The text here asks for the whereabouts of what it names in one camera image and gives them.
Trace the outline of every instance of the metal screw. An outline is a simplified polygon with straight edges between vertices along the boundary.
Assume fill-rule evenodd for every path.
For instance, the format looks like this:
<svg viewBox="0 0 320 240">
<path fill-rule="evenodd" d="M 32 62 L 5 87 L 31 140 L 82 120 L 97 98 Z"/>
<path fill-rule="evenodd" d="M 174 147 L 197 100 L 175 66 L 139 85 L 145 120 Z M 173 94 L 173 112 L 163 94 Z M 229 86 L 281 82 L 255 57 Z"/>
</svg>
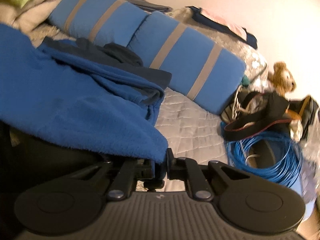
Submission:
<svg viewBox="0 0 320 240">
<path fill-rule="evenodd" d="M 199 190 L 196 192 L 196 197 L 198 199 L 207 199 L 207 198 L 211 197 L 211 193 L 206 190 Z"/>
<path fill-rule="evenodd" d="M 124 192 L 122 190 L 114 189 L 109 191 L 108 196 L 111 198 L 119 199 L 124 196 Z"/>
</svg>

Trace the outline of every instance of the blue cable coil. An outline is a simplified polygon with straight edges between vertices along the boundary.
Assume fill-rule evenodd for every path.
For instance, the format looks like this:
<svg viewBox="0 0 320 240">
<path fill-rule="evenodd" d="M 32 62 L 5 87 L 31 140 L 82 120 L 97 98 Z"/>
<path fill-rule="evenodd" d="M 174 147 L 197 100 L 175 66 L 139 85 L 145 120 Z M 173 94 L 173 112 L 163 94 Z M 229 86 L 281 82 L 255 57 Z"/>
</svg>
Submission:
<svg viewBox="0 0 320 240">
<path fill-rule="evenodd" d="M 280 153 L 280 160 L 272 167 L 258 169 L 247 165 L 250 147 L 260 140 L 281 142 L 286 149 Z M 285 134 L 264 131 L 241 141 L 227 142 L 226 148 L 230 164 L 271 182 L 291 187 L 300 176 L 303 160 L 301 147 Z"/>
</svg>

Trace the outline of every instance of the ribbed rubber grip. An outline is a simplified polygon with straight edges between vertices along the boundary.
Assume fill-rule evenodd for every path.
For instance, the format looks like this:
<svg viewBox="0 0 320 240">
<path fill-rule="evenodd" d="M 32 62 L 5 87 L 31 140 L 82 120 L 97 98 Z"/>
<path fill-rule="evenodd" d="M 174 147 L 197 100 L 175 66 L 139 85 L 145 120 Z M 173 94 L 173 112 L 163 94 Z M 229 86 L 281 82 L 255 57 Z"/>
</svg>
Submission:
<svg viewBox="0 0 320 240">
<path fill-rule="evenodd" d="M 258 236 L 225 222 L 210 203 L 186 192 L 133 192 L 108 203 L 88 227 L 65 236 L 38 236 L 24 231 L 16 240 L 303 240 L 295 231 Z"/>
</svg>

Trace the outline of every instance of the blue fleece blanket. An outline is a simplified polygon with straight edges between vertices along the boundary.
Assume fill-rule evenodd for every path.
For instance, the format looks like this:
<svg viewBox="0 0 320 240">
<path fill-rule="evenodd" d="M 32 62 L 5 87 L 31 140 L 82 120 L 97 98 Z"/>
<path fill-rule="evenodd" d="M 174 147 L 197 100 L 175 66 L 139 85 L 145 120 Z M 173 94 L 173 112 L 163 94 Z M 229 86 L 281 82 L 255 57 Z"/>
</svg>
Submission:
<svg viewBox="0 0 320 240">
<path fill-rule="evenodd" d="M 64 147 L 164 160 L 154 127 L 164 91 L 115 67 L 42 44 L 0 24 L 0 120 Z M 139 91 L 159 91 L 152 103 Z"/>
</svg>

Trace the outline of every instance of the pink fabric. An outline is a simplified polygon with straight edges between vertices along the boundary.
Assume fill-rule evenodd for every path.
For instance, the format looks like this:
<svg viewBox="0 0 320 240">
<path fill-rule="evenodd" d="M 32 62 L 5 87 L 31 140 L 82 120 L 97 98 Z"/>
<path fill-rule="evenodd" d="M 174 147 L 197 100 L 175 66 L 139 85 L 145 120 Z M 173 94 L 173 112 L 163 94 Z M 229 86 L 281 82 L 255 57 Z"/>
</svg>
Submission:
<svg viewBox="0 0 320 240">
<path fill-rule="evenodd" d="M 212 10 L 209 10 L 209 9 L 202 8 L 201 14 L 216 23 L 227 26 L 233 33 L 235 33 L 245 41 L 247 40 L 247 33 L 241 26 L 228 21 L 227 19 L 215 14 Z"/>
</svg>

